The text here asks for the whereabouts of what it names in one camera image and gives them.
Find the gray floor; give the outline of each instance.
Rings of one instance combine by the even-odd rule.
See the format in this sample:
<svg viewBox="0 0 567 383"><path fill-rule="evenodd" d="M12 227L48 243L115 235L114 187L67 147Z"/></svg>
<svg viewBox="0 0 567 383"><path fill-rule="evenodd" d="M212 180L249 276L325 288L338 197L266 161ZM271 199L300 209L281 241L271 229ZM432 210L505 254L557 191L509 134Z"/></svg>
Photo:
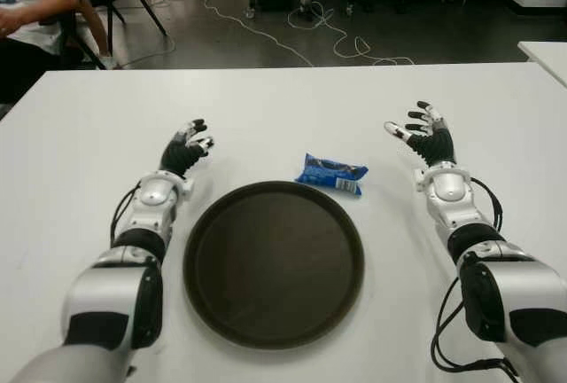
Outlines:
<svg viewBox="0 0 567 383"><path fill-rule="evenodd" d="M304 66L305 63L273 41L250 33L238 23L222 20L207 10L205 0L151 0L159 2L155 12L175 40L175 51L145 59L128 68L250 68ZM264 31L306 56L315 66L370 65L371 59L342 59L333 44L340 34L326 27L313 31L291 28L285 12L257 12L254 20L244 17L247 0L209 0L220 12L235 16L254 29ZM502 3L413 4L398 14L384 0L372 13L355 9L344 13L343 0L322 0L336 7L331 23L347 31L339 45L344 54L355 53L353 39L359 35L372 48L373 56L407 56L416 64L505 62L525 60L517 48L521 40L567 41L567 25L560 17L522 17ZM161 36L150 17L135 0L124 0L120 11L127 20L114 20L115 56L120 63L171 50L173 44Z"/></svg>

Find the snack package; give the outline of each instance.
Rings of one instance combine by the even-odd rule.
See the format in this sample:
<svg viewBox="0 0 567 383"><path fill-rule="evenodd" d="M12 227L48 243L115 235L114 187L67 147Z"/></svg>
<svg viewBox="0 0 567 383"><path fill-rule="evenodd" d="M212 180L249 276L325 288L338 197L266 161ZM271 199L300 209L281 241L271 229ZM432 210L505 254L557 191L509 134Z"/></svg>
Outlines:
<svg viewBox="0 0 567 383"><path fill-rule="evenodd" d="M337 190L361 195L361 187L358 186L356 181L360 180L368 171L365 166L351 166L305 154L303 173L295 181L303 184L330 186Z"/></svg>

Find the white cable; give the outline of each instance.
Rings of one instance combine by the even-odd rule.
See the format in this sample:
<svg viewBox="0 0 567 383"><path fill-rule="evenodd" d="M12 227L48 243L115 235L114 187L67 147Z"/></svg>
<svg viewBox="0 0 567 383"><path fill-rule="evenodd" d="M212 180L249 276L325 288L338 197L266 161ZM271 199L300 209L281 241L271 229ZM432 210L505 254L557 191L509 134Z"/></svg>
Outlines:
<svg viewBox="0 0 567 383"><path fill-rule="evenodd" d="M158 57L160 55L168 55L168 54L174 52L177 49L177 44L175 43L174 38L167 35L167 39L169 39L171 46L166 51L156 52L156 53L153 53L151 55L145 55L145 56L140 57L140 58L132 59L131 61L127 62L126 64L123 64L121 67L124 68L125 66L131 66L132 64L135 64L135 63L140 62L140 61L144 61L146 59Z"/></svg>
<svg viewBox="0 0 567 383"><path fill-rule="evenodd" d="M225 20L231 20L231 21L235 21L238 24L240 24L240 26L242 26L242 28L245 28L246 30L256 34L256 35L263 35L264 37L267 37L268 39L272 40L276 45L278 45L280 48L286 49L287 51L292 52L293 54L295 54L296 56L298 56L299 58L301 58L308 66L314 66L311 61L307 58L305 58L303 55L301 55L299 52L297 52L295 49L293 49L291 46L287 46L283 43L280 43L280 41L278 41L275 37L273 37L272 35L269 35L268 33L264 33L263 31L259 31L259 30L255 30L252 27L248 27L244 22L242 22L241 19L236 18L236 17L232 17L230 15L223 15L219 9L216 6L212 6L211 4L208 4L208 0L205 0L203 2L203 5L205 6L205 8L207 8L208 10L213 10L220 18L223 18Z"/></svg>
<svg viewBox="0 0 567 383"><path fill-rule="evenodd" d="M294 15L295 13L297 13L299 11L299 9L296 9L295 11L291 11L288 16L287 16L287 22L290 25L290 27L299 29L299 30L315 30L317 28L319 28L320 26L325 26L326 28L329 28L333 31L336 31L337 33L341 34L341 37L335 42L335 44L333 45L333 53L338 56L339 58L342 59L352 59L352 58L358 58L358 57L364 57L364 58L368 58L368 59L374 59L374 62L372 63L373 66L375 66L376 64L378 64L379 62L391 62L394 65L398 65L398 61L397 59L405 59L406 61L410 62L412 65L415 64L415 62L408 58L408 57L390 57L390 58L380 58L380 57L373 57L371 55L369 55L369 53L372 51L372 48L370 47L370 45L359 35L357 35L354 38L354 48L356 49L356 53L353 55L345 55L344 53L341 53L338 51L338 46L346 39L348 38L348 33L345 30L342 30L340 28L334 27L332 26L329 21L332 18L333 14L335 13L334 9L329 9L328 11L325 11L323 5L319 2L313 2L313 4L316 4L317 6L319 6L320 10L321 10L321 14L319 16L319 20L312 26L312 27L302 27L302 26L298 26L296 24L293 24L291 22L291 16ZM362 46L364 47L365 51L361 51L361 49L359 48L359 43L362 43Z"/></svg>

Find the robotic hand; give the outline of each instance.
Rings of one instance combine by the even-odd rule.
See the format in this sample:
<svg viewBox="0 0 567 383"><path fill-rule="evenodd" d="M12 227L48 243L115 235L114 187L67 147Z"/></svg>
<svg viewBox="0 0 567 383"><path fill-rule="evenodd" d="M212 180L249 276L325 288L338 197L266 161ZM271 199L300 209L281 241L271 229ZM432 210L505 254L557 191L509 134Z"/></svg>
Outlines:
<svg viewBox="0 0 567 383"><path fill-rule="evenodd" d="M67 294L61 319L63 346L33 359L12 383L118 383L133 370L139 348L161 331L163 262L177 208L191 189L185 172L214 145L192 121L175 133L159 170L142 178L114 214L111 248L85 270ZM117 222L132 208L118 237Z"/></svg>
<svg viewBox="0 0 567 383"><path fill-rule="evenodd" d="M445 121L429 104L417 106L423 112L408 116L420 124L404 129L388 121L384 128L429 167L416 171L417 190L425 192L428 212L456 265L468 327L496 343L511 364L504 371L513 380L517 371L526 383L567 381L567 285L546 264L506 242L480 213L470 175L456 164Z"/></svg>

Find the black robotic glove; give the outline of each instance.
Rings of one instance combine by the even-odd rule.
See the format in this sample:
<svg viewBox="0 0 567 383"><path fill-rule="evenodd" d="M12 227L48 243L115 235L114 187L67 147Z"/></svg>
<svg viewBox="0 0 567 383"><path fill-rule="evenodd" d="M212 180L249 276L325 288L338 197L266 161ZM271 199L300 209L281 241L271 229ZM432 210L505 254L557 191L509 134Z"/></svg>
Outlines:
<svg viewBox="0 0 567 383"><path fill-rule="evenodd" d="M423 157L428 166L441 161L451 161L456 164L453 139L441 114L426 102L418 101L417 106L425 113L410 111L408 116L412 119L419 119L422 124L407 124L403 129L396 123L387 121L384 124L386 131L408 144L412 150ZM418 135L414 132L421 132L425 135Z"/></svg>
<svg viewBox="0 0 567 383"><path fill-rule="evenodd" d="M159 168L183 177L201 157L208 155L208 150L214 145L211 137L191 141L197 133L205 130L205 121L202 119L191 121L179 129L163 152Z"/></svg>

